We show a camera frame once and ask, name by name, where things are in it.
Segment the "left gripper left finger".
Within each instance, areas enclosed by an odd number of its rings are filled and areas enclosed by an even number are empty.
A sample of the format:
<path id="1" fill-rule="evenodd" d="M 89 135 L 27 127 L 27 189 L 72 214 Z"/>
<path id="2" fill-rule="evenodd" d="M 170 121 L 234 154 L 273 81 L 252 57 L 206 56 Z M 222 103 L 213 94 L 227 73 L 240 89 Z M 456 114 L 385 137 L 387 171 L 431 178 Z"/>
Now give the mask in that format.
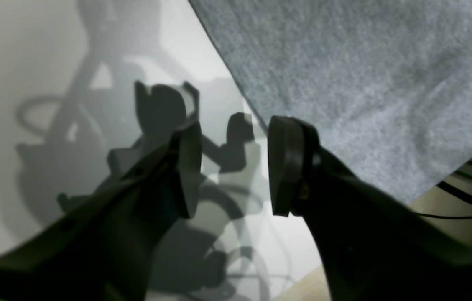
<path id="1" fill-rule="evenodd" d="M 196 213 L 201 161 L 201 124 L 186 122 L 113 186 L 1 255 L 0 299 L 143 301 L 159 242 Z"/>

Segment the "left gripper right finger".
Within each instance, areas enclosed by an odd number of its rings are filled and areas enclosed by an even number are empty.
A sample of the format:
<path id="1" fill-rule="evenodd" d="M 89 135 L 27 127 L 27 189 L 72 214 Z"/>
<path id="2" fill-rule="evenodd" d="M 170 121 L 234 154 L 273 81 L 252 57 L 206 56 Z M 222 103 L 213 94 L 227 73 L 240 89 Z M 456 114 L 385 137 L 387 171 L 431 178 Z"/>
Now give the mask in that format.
<path id="1" fill-rule="evenodd" d="M 273 116 L 274 215 L 302 217 L 333 301 L 472 301 L 472 247 L 354 175 L 314 126 Z"/>

